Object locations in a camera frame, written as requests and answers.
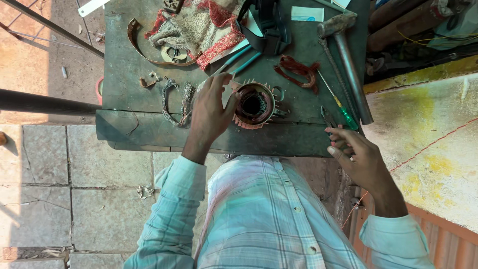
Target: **green screwdriver handle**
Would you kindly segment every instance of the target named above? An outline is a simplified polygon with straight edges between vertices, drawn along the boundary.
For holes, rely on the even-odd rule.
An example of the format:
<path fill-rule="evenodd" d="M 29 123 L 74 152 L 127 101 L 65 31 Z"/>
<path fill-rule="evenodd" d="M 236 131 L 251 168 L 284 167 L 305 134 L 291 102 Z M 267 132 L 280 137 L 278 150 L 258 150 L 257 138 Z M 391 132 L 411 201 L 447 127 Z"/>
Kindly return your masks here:
<path fill-rule="evenodd" d="M 342 111 L 342 114 L 345 116 L 345 120 L 347 121 L 348 126 L 354 131 L 357 130 L 359 126 L 355 123 L 354 119 L 352 119 L 352 117 L 347 113 L 347 109 L 345 108 L 345 106 L 342 106 L 340 108 L 340 111 Z"/>

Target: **screwdriver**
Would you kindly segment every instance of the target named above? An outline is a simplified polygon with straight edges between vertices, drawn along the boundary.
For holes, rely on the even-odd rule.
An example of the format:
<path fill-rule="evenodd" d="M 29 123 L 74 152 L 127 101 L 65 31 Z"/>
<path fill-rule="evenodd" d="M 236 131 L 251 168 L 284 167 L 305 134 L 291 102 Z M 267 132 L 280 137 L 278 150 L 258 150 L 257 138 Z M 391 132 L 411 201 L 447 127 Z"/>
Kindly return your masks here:
<path fill-rule="evenodd" d="M 344 115 L 345 121 L 348 123 L 348 126 L 352 130 L 357 130 L 359 128 L 359 126 L 355 123 L 354 119 L 352 119 L 352 117 L 347 113 L 347 108 L 345 108 L 345 106 L 343 106 L 342 103 L 338 100 L 337 96 L 334 94 L 334 92 L 332 91 L 332 89 L 328 85 L 326 79 L 324 78 L 324 76 L 322 76 L 322 73 L 320 73 L 319 70 L 317 70 L 317 72 L 319 72 L 320 77 L 322 78 L 322 80 L 326 84 L 327 88 L 329 89 L 330 93 L 334 97 L 334 100 L 337 103 L 338 107 L 340 108 L 340 112 L 342 112 L 342 114 Z"/>

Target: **fingernail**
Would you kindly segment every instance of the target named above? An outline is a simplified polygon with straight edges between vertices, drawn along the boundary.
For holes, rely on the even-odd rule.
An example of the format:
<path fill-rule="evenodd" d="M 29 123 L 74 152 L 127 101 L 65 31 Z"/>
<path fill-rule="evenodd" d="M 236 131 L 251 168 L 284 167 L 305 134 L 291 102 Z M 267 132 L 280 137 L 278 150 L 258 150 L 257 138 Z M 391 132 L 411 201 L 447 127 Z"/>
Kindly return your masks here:
<path fill-rule="evenodd" d="M 332 147 L 332 146 L 330 146 L 330 147 L 327 148 L 327 151 L 328 151 L 330 154 L 333 155 L 333 154 L 335 153 L 335 148 Z"/>

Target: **red string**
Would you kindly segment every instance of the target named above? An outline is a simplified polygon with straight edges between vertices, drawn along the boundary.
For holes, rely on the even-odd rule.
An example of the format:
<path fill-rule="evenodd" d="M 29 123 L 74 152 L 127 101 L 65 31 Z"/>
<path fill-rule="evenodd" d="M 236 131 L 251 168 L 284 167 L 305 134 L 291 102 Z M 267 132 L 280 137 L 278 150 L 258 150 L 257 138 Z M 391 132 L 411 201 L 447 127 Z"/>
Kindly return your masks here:
<path fill-rule="evenodd" d="M 445 134 L 444 136 L 442 136 L 442 137 L 436 139 L 435 141 L 431 142 L 430 144 L 428 144 L 428 146 L 424 147 L 422 150 L 420 150 L 420 151 L 419 151 L 417 154 L 415 154 L 413 157 L 411 157 L 410 159 L 408 159 L 408 160 L 402 162 L 401 164 L 397 165 L 395 168 L 393 168 L 392 170 L 390 170 L 389 173 L 392 173 L 392 172 L 393 172 L 395 169 L 397 169 L 398 167 L 400 167 L 400 166 L 402 166 L 402 165 L 408 163 L 409 161 L 415 159 L 415 158 L 417 157 L 417 155 L 419 155 L 420 153 L 422 153 L 424 150 L 426 150 L 427 148 L 429 148 L 431 145 L 435 144 L 436 142 L 438 142 L 438 141 L 442 140 L 443 138 L 447 137 L 448 135 L 450 135 L 450 134 L 456 132 L 458 129 L 463 128 L 463 127 L 467 126 L 468 124 L 470 124 L 470 123 L 472 123 L 472 122 L 474 122 L 474 121 L 476 121 L 476 120 L 478 120 L 478 118 L 475 118 L 475 119 L 473 119 L 473 120 L 471 120 L 471 121 L 465 123 L 464 125 L 462 125 L 462 126 L 456 128 L 455 130 L 453 130 L 453 131 L 451 131 L 451 132 Z M 366 192 L 364 195 L 362 195 L 362 197 L 360 198 L 360 200 L 354 205 L 354 207 L 352 207 L 352 210 L 350 210 L 350 213 L 348 214 L 347 219 L 344 221 L 344 224 L 342 225 L 342 227 L 341 227 L 340 229 L 343 229 L 343 228 L 345 227 L 345 224 L 347 223 L 348 219 L 349 219 L 350 216 L 352 215 L 352 212 L 354 211 L 354 209 L 360 204 L 360 202 L 362 201 L 362 199 L 363 199 L 363 198 L 365 197 L 365 195 L 367 195 L 368 193 L 369 193 L 369 192 Z"/>
<path fill-rule="evenodd" d="M 281 67 L 283 67 L 285 70 L 290 71 L 296 75 L 304 76 L 307 79 L 308 83 L 300 82 L 296 80 L 295 78 L 292 78 L 286 75 L 284 71 L 282 71 Z M 316 71 L 317 69 L 319 69 L 319 67 L 320 67 L 320 64 L 318 62 L 315 62 L 308 67 L 302 63 L 297 62 L 291 56 L 282 55 L 279 64 L 274 66 L 274 71 L 279 73 L 284 78 L 299 85 L 300 87 L 306 88 L 306 89 L 310 88 L 312 89 L 312 91 L 314 91 L 315 94 L 318 94 L 319 89 L 317 88 L 317 85 L 315 83 L 315 74 L 317 73 Z"/>

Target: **shirt sleeve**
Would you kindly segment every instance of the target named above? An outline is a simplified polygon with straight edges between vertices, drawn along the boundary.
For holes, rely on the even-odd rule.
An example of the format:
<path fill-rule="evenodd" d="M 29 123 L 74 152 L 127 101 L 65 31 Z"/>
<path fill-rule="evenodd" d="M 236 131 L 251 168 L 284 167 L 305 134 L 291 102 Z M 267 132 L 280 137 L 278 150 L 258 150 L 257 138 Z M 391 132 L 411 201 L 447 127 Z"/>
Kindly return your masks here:
<path fill-rule="evenodd" d="M 372 249 L 372 263 L 377 268 L 435 268 L 428 256 L 426 237 L 410 215 L 400 218 L 370 215 L 359 237 Z"/>
<path fill-rule="evenodd" d="M 192 269 L 193 227 L 204 199 L 206 166 L 180 156 L 163 169 L 155 186 L 162 189 L 159 199 L 151 207 L 138 250 L 123 268 Z"/>

